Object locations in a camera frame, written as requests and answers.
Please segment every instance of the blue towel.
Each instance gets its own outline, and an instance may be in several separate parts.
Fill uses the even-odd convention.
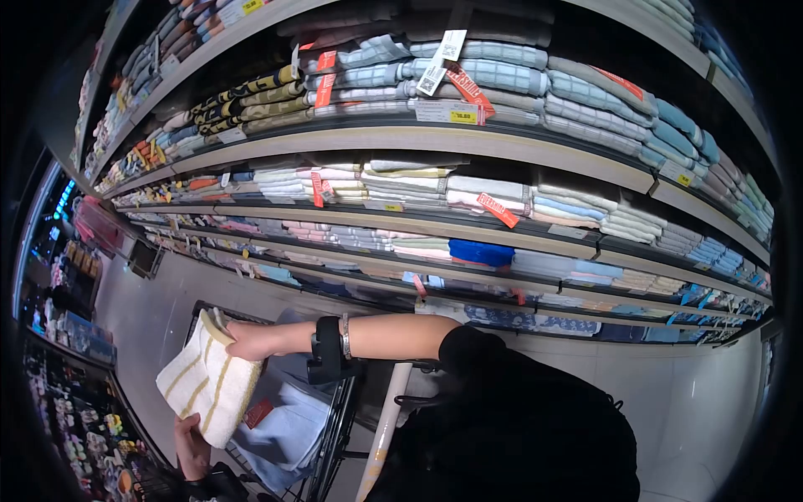
[[[553,201],[551,198],[534,197],[533,201],[535,204],[541,204],[542,206],[552,207],[554,209],[563,210],[566,211],[567,213],[578,214],[580,216],[589,216],[596,220],[602,220],[605,217],[603,213],[595,209],[589,209],[588,207],[571,206],[569,204],[564,204],[563,202]]]

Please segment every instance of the stack of towels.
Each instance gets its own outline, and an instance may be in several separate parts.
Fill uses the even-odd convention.
[[[530,218],[567,227],[599,228],[618,204],[597,195],[541,183],[532,187]]]

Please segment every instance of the silver bracelet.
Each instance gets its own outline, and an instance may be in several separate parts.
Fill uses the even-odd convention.
[[[349,315],[343,314],[343,333],[340,337],[343,339],[343,357],[346,361],[351,359],[351,344],[349,344]]]

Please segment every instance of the towel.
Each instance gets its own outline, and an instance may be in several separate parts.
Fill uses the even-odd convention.
[[[234,433],[262,369],[226,353],[233,340],[201,310],[184,349],[157,375],[156,385],[179,418],[200,413],[198,431],[215,448],[225,448]]]

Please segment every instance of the floor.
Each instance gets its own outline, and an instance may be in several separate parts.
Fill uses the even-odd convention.
[[[343,304],[239,278],[180,255],[165,255],[143,280],[120,258],[104,263],[96,322],[114,334],[117,373],[143,425],[169,459],[173,412],[155,378],[178,353],[196,300],[274,320],[299,313],[341,313]],[[372,313],[348,306],[353,314]],[[549,337],[506,337],[507,345],[573,373],[623,400],[638,441],[642,502],[702,502],[724,481],[752,422],[761,370],[759,333],[722,349],[624,345]],[[355,426],[349,449],[367,451],[373,434]],[[217,460],[230,463],[225,451]],[[354,500],[365,461],[346,459],[329,501]]]

